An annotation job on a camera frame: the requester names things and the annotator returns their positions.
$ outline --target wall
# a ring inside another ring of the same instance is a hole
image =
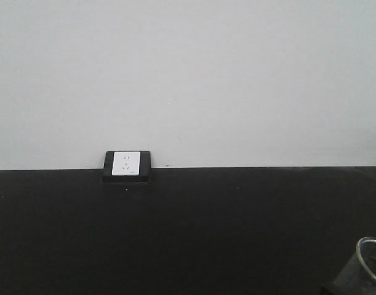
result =
[[[0,1],[0,169],[376,165],[376,1]]]

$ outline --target wall socket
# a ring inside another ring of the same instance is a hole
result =
[[[148,183],[151,173],[149,151],[108,151],[104,160],[104,183]]]
[[[112,175],[139,175],[140,152],[114,152]]]

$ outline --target glass cup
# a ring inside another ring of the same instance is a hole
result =
[[[362,238],[333,282],[347,295],[376,295],[376,238]]]

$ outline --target white outlet faceplate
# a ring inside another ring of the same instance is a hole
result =
[[[140,152],[114,152],[112,175],[138,175]]]

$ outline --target black countertop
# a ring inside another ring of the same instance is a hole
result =
[[[318,294],[376,236],[376,167],[0,171],[0,294]]]

